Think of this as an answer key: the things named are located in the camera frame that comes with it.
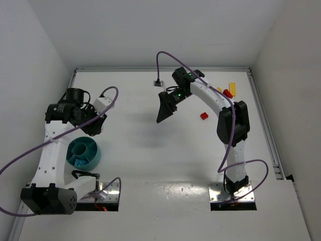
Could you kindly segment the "yellow long lego brick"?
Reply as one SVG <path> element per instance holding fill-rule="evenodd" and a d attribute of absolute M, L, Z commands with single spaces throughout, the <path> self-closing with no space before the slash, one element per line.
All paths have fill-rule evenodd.
<path fill-rule="evenodd" d="M 236 96 L 236 94 L 237 94 L 237 92 L 236 92 L 236 84 L 234 82 L 230 82 L 229 83 L 229 91 L 230 91 L 232 96 Z"/>

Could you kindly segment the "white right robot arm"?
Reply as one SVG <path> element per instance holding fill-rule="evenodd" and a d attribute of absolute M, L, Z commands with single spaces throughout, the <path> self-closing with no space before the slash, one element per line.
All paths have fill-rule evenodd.
<path fill-rule="evenodd" d="M 187 72 L 180 67 L 173 72 L 172 78 L 177 84 L 175 90 L 164 90 L 158 95 L 160 107 L 157 123 L 173 115 L 177 111 L 177 104 L 191 95 L 200 98 L 218 117 L 217 135 L 226 149 L 218 171 L 225 174 L 226 190 L 233 195 L 249 183 L 244 154 L 245 140 L 250 131 L 246 103 L 235 102 L 214 89 L 199 70 Z"/>

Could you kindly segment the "blue lego brick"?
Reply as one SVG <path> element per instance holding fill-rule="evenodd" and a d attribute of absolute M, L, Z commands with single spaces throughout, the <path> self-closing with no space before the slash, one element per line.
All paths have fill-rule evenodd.
<path fill-rule="evenodd" d="M 75 167 L 82 167 L 82 166 L 85 166 L 85 165 L 87 165 L 87 164 L 88 164 L 88 161 L 87 161 L 87 160 L 79 160 L 79 159 L 77 159 L 77 160 L 75 161 L 74 166 L 75 166 Z"/>

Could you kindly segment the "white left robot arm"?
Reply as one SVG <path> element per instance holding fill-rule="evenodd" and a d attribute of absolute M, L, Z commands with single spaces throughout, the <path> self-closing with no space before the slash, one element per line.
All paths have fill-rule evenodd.
<path fill-rule="evenodd" d="M 20 198 L 35 215 L 72 214 L 77 202 L 87 193 L 98 189 L 99 174 L 81 172 L 69 184 L 65 183 L 65 163 L 81 157 L 89 161 L 90 143 L 76 143 L 68 135 L 81 130 L 88 137 L 102 132 L 106 112 L 113 108 L 114 99 L 101 93 L 93 103 L 84 100 L 85 90 L 68 88 L 57 103 L 45 113 L 46 135 L 36 173 Z"/>

